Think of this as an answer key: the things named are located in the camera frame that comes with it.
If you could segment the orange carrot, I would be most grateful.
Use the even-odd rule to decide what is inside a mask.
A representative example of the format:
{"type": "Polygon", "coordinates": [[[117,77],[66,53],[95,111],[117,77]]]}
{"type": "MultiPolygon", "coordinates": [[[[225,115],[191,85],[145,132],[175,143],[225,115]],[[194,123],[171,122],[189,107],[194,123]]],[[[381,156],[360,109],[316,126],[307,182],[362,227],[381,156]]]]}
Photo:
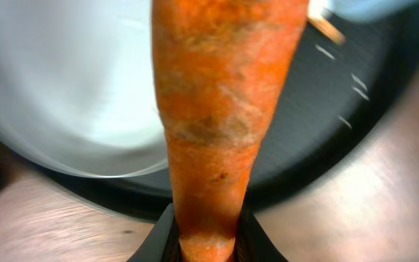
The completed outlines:
{"type": "Polygon", "coordinates": [[[184,261],[232,261],[306,0],[154,0],[153,77],[184,261]]]}

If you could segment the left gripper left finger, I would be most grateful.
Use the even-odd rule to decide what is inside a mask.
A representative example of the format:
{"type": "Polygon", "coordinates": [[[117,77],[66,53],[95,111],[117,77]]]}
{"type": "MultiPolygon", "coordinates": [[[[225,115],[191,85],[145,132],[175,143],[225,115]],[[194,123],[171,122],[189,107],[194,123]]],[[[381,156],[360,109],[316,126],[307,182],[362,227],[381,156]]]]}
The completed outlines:
{"type": "Polygon", "coordinates": [[[142,245],[127,262],[178,262],[178,229],[174,205],[169,204],[142,245]]]}

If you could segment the grey dinner plate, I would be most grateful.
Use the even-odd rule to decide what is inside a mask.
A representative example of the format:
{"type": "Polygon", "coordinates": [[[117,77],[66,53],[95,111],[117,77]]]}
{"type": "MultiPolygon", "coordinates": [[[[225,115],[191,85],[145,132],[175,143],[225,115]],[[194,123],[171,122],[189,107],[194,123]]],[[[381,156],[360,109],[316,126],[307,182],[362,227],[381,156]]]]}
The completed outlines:
{"type": "Polygon", "coordinates": [[[0,141],[58,172],[167,166],[149,0],[0,0],[0,141]]]}

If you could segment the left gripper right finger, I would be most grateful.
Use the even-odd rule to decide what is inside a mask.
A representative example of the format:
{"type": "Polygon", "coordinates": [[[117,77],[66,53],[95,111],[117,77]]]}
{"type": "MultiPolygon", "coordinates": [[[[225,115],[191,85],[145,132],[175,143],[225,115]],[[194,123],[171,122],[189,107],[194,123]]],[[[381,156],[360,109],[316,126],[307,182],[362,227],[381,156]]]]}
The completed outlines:
{"type": "Polygon", "coordinates": [[[249,210],[242,210],[239,217],[234,260],[236,262],[289,262],[276,249],[249,210]]]}

